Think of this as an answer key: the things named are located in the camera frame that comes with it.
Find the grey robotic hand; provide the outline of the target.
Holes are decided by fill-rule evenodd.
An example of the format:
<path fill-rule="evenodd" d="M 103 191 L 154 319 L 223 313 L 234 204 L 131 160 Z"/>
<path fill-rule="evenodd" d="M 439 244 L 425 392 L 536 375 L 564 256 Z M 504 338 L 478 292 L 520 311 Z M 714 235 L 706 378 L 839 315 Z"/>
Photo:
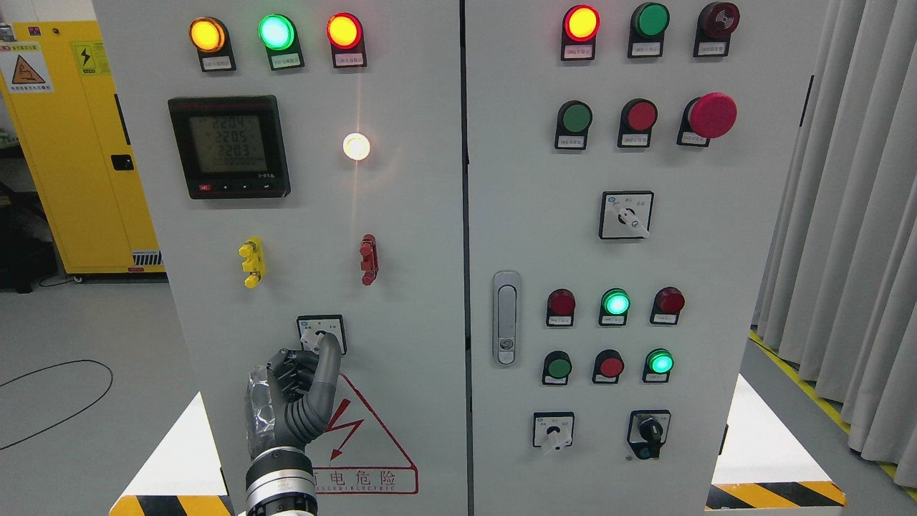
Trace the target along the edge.
<path fill-rule="evenodd" d="M 249 372 L 246 418 L 250 457 L 268 449 L 302 449 L 324 434 L 335 407 L 340 340 L 320 331 L 318 351 L 281 349 Z"/>

